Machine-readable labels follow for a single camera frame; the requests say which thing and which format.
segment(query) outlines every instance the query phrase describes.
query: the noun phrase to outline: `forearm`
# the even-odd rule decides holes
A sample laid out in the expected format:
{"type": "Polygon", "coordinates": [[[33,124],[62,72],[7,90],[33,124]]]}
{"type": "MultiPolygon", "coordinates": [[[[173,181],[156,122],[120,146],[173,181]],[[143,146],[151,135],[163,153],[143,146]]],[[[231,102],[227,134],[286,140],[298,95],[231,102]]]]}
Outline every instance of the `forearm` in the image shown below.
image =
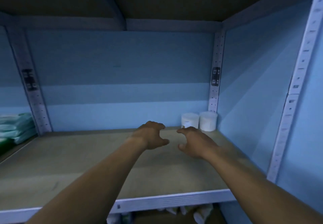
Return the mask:
{"type": "Polygon", "coordinates": [[[215,147],[204,158],[220,174],[253,223],[323,222],[313,209],[221,150],[215,147]]]}
{"type": "Polygon", "coordinates": [[[131,168],[145,150],[138,138],[84,173],[36,213],[27,224],[103,223],[131,168]]]}

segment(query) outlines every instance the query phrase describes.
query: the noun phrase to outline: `hand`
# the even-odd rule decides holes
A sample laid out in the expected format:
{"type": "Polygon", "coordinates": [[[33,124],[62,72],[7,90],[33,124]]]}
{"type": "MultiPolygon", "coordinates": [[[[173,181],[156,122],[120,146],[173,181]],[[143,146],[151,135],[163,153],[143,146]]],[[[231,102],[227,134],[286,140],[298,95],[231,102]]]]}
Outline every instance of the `hand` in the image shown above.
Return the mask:
{"type": "Polygon", "coordinates": [[[136,129],[131,137],[140,139],[145,144],[145,149],[155,149],[169,144],[168,139],[162,139],[159,136],[160,130],[164,128],[162,123],[148,121],[136,129]]]}
{"type": "Polygon", "coordinates": [[[177,133],[185,135],[187,143],[178,144],[179,150],[193,158],[205,159],[205,154],[218,145],[206,134],[194,127],[181,128],[177,133]]]}

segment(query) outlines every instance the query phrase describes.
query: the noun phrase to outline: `metal shelving unit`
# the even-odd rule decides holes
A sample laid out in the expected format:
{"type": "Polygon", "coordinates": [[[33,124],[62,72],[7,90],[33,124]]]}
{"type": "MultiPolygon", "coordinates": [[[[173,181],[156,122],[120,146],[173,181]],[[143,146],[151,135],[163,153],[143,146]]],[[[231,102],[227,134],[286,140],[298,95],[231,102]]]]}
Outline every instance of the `metal shelving unit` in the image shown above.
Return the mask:
{"type": "MultiPolygon", "coordinates": [[[[128,19],[115,0],[104,0],[112,11],[111,18],[98,17],[62,17],[62,16],[13,16],[0,14],[0,25],[5,26],[15,61],[25,88],[39,135],[51,132],[50,118],[43,100],[40,84],[33,66],[25,29],[82,29],[82,30],[128,30],[128,31],[185,31],[211,32],[215,34],[213,63],[210,82],[209,111],[216,112],[219,99],[222,58],[225,33],[234,27],[251,22],[278,10],[294,5],[301,0],[257,0],[251,6],[235,13],[221,22],[178,19],[128,19]]],[[[318,30],[323,16],[323,0],[313,0],[307,25],[299,49],[289,92],[286,94],[267,179],[275,182],[282,156],[288,140],[289,131],[296,112],[297,101],[306,76],[311,54],[315,46],[318,30]]],[[[111,212],[127,212],[144,209],[156,209],[175,205],[201,204],[234,200],[229,189],[172,194],[145,198],[119,199],[111,212]]],[[[0,223],[23,222],[39,208],[0,210],[0,223]]]]}

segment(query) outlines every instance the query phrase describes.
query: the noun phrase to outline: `lower shelf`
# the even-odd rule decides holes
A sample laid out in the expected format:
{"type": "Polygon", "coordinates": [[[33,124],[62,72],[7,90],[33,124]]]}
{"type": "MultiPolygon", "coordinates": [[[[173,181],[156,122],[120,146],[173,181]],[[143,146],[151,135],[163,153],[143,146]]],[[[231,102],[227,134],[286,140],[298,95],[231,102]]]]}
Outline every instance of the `lower shelf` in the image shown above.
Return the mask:
{"type": "MultiPolygon", "coordinates": [[[[205,161],[177,149],[185,137],[161,131],[170,144],[145,151],[131,170],[111,213],[234,200],[205,161]]],[[[117,149],[132,130],[53,132],[38,137],[0,164],[0,224],[25,222],[62,189],[117,149]]],[[[256,167],[220,132],[208,132],[229,154],[256,167]]]]}

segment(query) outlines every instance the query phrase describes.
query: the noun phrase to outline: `left hand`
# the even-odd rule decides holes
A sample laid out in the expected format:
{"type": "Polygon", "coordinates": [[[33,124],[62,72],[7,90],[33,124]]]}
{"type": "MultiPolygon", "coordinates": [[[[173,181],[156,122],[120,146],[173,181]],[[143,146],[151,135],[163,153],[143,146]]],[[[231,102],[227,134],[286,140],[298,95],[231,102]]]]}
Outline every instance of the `left hand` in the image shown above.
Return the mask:
{"type": "Polygon", "coordinates": [[[148,121],[136,129],[131,137],[142,140],[146,149],[155,149],[169,144],[168,139],[162,139],[159,136],[160,130],[164,128],[165,126],[162,123],[148,121]]]}

